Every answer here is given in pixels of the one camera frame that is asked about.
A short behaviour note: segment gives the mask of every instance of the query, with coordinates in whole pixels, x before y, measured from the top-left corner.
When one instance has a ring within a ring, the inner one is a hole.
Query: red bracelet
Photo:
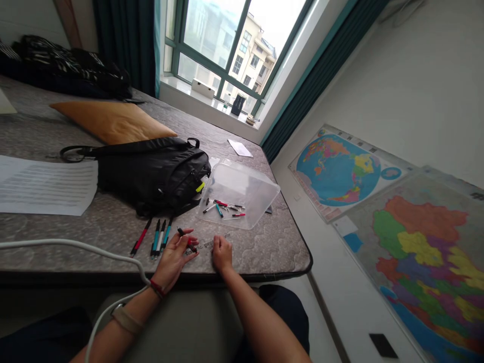
[[[151,282],[151,288],[155,290],[155,293],[158,295],[158,297],[163,300],[166,296],[166,294],[163,292],[163,288],[158,285],[156,282],[153,281],[153,279],[150,280]]]

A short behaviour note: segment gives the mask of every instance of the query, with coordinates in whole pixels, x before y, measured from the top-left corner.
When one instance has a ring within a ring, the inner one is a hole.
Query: window
[[[267,0],[166,3],[163,70],[187,83],[197,78],[217,87],[219,100],[225,94],[241,93],[248,98],[243,111],[255,113],[264,104],[261,100],[267,98],[313,0],[278,0],[277,16],[273,2]],[[257,37],[255,45],[252,37]],[[248,70],[264,66],[246,73],[247,64],[252,66]]]
[[[214,89],[217,89],[218,86],[220,86],[220,79],[219,78],[214,78],[213,81],[212,81],[212,87]]]
[[[223,46],[227,49],[232,48],[232,43],[233,43],[233,36],[231,36],[229,33],[225,33],[225,37],[223,39]]]
[[[235,64],[233,65],[233,68],[232,68],[232,72],[234,72],[235,74],[238,74],[243,60],[244,59],[240,55],[237,56],[237,59],[235,60]]]
[[[259,72],[259,77],[264,77],[266,74],[266,66],[262,66],[261,71]]]
[[[224,58],[222,58],[222,57],[220,57],[218,59],[218,65],[221,66],[222,68],[225,68],[225,66],[227,65],[227,60],[224,59]]]
[[[257,64],[259,64],[259,57],[255,55],[252,57],[251,66],[256,68]]]
[[[240,43],[240,50],[242,52],[245,53],[247,51],[251,38],[252,38],[251,34],[246,30],[244,33],[244,38],[242,39],[242,43]]]

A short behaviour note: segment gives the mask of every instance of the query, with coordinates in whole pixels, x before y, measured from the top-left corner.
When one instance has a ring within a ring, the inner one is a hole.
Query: mattress
[[[56,102],[85,101],[86,98],[45,91],[3,76],[0,76],[0,87],[18,111],[17,114],[0,115],[0,154],[62,162],[58,152],[65,146],[102,146],[96,138],[48,107]],[[145,101],[139,107],[178,133],[180,138],[198,138],[200,148],[209,157],[228,158],[244,164],[263,172],[275,182],[260,146],[137,90],[134,90],[133,97]],[[238,156],[228,138],[242,142],[254,157]],[[264,214],[251,230],[202,221],[196,218],[196,209],[177,217],[173,226],[194,228],[193,234],[200,240],[200,255],[185,265],[181,279],[207,282],[218,279],[211,263],[211,244],[216,234],[226,236],[233,244],[233,266],[246,280],[268,281],[307,273],[312,266],[312,256],[281,194],[272,203],[272,209],[273,214]],[[145,223],[132,207],[111,194],[98,191],[81,217],[0,214],[0,242],[69,238],[128,256]],[[157,265],[149,257],[154,224],[136,254],[147,272],[154,272]],[[16,276],[31,276],[31,272],[38,273],[46,281],[59,276],[71,282],[84,281],[92,276],[114,281],[116,276],[135,276],[136,267],[65,246],[5,250],[0,254],[0,273],[4,276],[15,280]]]

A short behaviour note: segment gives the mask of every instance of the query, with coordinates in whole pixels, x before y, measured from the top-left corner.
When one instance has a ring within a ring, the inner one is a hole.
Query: orange pillow
[[[108,145],[177,136],[132,103],[62,102],[50,107]]]

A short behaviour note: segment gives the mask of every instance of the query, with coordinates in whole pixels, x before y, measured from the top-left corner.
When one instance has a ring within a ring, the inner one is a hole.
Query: hand
[[[164,293],[168,293],[175,285],[183,266],[199,254],[197,251],[197,253],[192,253],[188,256],[183,255],[187,250],[188,239],[190,239],[192,245],[198,245],[198,238],[188,235],[188,233],[193,232],[193,228],[186,228],[183,232],[186,234],[182,238],[180,238],[180,234],[177,232],[168,242],[153,275],[153,281],[163,288]]]
[[[213,237],[213,264],[218,272],[223,274],[232,270],[232,244],[224,236]]]

